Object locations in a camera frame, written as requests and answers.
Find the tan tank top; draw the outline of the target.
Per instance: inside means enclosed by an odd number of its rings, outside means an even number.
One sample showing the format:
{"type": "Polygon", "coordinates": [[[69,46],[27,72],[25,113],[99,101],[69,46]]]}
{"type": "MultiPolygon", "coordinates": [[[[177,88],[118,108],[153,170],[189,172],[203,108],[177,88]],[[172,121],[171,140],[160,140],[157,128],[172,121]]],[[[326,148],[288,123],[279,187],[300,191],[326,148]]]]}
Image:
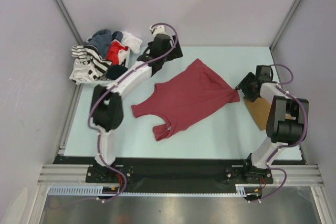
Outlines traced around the tan tank top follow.
{"type": "Polygon", "coordinates": [[[257,98],[255,102],[250,102],[244,98],[245,106],[259,130],[266,130],[267,133],[276,133],[280,122],[284,123],[293,119],[286,110],[288,101],[288,98],[279,95],[275,95],[270,101],[257,98]]]}

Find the maroon garment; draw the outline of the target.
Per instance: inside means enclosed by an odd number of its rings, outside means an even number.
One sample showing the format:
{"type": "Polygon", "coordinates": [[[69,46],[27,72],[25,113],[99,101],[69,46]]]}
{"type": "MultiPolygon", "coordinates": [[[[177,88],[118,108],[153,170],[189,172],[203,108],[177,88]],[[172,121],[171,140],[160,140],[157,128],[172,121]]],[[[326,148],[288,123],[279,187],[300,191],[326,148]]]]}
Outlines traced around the maroon garment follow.
{"type": "Polygon", "coordinates": [[[151,96],[131,109],[135,118],[154,115],[164,121],[152,129],[155,140],[161,141],[239,101],[237,90],[196,59],[171,80],[155,84],[151,96]]]}

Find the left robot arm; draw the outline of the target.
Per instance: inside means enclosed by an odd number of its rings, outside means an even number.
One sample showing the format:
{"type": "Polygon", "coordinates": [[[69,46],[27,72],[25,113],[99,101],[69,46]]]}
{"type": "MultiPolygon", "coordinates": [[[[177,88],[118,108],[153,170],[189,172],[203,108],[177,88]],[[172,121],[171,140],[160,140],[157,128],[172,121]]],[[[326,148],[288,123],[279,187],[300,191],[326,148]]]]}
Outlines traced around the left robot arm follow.
{"type": "Polygon", "coordinates": [[[167,61],[183,56],[176,29],[167,23],[156,23],[150,27],[153,40],[134,65],[106,87],[97,85],[94,89],[88,117],[88,127],[97,132],[96,162],[100,165],[98,176],[110,182],[118,174],[124,184],[127,176],[112,164],[116,156],[110,149],[111,134],[124,118],[123,101],[142,82],[151,78],[167,61]]]}

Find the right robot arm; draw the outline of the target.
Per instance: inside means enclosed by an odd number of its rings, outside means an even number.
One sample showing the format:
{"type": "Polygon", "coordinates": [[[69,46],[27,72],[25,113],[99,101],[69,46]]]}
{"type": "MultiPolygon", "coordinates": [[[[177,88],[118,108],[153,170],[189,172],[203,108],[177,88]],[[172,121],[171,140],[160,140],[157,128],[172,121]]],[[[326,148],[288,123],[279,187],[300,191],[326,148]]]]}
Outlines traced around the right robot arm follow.
{"type": "Polygon", "coordinates": [[[297,98],[274,81],[271,65],[258,65],[255,72],[236,86],[250,105],[262,101],[268,110],[257,108],[256,115],[267,115],[266,139],[244,160],[242,177],[249,183],[257,183],[271,176],[271,165],[285,149],[296,147],[304,141],[308,131],[309,101],[297,98]]]}

